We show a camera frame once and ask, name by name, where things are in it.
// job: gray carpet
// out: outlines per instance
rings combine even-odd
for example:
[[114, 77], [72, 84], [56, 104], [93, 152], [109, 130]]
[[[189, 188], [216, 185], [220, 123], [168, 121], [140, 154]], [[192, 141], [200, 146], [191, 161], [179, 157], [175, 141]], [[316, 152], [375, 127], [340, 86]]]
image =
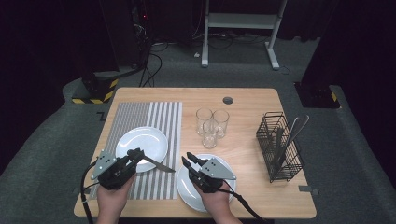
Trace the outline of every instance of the gray carpet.
[[[201, 47], [169, 45], [161, 51], [165, 45], [159, 45], [152, 48], [152, 53], [162, 58], [163, 66], [150, 84], [274, 88], [288, 119], [302, 114], [310, 116], [298, 141], [306, 163], [307, 182], [319, 192], [313, 196], [318, 214], [312, 219], [277, 219], [275, 223], [396, 223], [395, 190], [362, 135], [342, 89], [331, 86], [342, 108], [304, 108], [300, 103], [293, 82], [301, 80], [317, 43], [302, 43], [298, 38], [277, 40], [276, 56], [285, 66], [279, 71], [272, 70], [262, 42], [211, 48], [208, 68], [201, 67], [201, 58], [194, 58], [195, 52], [201, 53]], [[227, 43], [212, 40], [211, 45], [221, 48]], [[158, 67], [159, 60], [150, 56], [150, 73]], [[121, 78], [117, 88], [137, 87], [140, 75]], [[111, 102], [74, 105], [71, 96], [78, 83], [75, 80], [64, 87], [64, 106], [35, 130], [1, 175], [0, 224], [87, 223], [86, 218], [76, 217], [73, 212], [78, 198], [76, 189], [104, 125], [98, 112], [106, 113]]]

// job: human hand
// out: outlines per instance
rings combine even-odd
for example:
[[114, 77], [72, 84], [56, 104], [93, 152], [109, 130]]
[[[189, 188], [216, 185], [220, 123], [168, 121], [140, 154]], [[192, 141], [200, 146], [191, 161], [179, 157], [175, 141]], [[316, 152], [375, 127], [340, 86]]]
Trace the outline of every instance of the human hand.
[[[214, 193], [203, 193], [198, 186], [193, 184], [198, 193], [201, 195], [202, 202], [206, 211], [213, 217], [218, 224], [242, 223], [236, 218], [230, 209], [229, 197], [226, 192], [217, 191]], [[230, 190], [230, 187], [223, 182], [221, 189]]]
[[97, 224], [117, 223], [122, 209], [125, 207], [127, 195], [130, 187], [136, 179], [134, 174], [120, 189], [105, 189], [102, 186], [98, 188], [98, 205], [99, 215]]

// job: metal utensil holder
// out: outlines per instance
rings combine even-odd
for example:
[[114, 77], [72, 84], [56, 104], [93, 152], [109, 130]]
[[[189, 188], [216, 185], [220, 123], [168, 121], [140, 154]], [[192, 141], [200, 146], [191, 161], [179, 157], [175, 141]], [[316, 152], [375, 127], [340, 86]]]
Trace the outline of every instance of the metal utensil holder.
[[281, 165], [274, 162], [274, 157], [276, 155], [276, 132], [279, 128], [284, 129], [281, 138], [281, 145], [283, 146], [290, 132], [290, 124], [286, 122], [283, 112], [266, 113], [264, 117], [262, 117], [259, 130], [256, 132], [256, 137], [260, 143], [271, 183], [274, 180], [290, 181], [304, 167], [304, 162], [300, 156], [300, 149], [296, 140], [290, 143], [288, 148], [286, 148], [286, 158], [284, 162]]

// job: white metal stand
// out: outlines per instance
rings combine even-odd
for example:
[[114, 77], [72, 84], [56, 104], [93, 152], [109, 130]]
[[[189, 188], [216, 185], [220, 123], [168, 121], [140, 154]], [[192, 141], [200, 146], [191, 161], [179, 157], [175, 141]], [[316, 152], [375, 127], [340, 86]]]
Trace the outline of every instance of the white metal stand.
[[205, 34], [202, 49], [202, 67], [209, 66], [208, 30], [209, 27], [223, 28], [247, 28], [273, 30], [270, 42], [265, 42], [268, 56], [274, 70], [279, 69], [274, 53], [274, 43], [277, 31], [282, 21], [283, 12], [288, 0], [282, 0], [280, 9], [276, 15], [257, 15], [257, 14], [234, 14], [234, 13], [209, 13], [209, 0], [206, 0], [205, 8]]

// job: striped placemat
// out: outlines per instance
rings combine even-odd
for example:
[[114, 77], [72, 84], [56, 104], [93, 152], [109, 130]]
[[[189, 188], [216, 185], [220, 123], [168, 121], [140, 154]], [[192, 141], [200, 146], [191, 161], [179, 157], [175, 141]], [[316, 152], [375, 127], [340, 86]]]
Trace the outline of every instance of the striped placemat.
[[[134, 128], [157, 128], [168, 138], [168, 152], [162, 164], [178, 169], [180, 158], [181, 102], [120, 103], [107, 138], [105, 151], [116, 154], [117, 143]], [[97, 187], [91, 190], [90, 199], [96, 199]], [[137, 174], [128, 199], [176, 199], [176, 173], [158, 169]]]

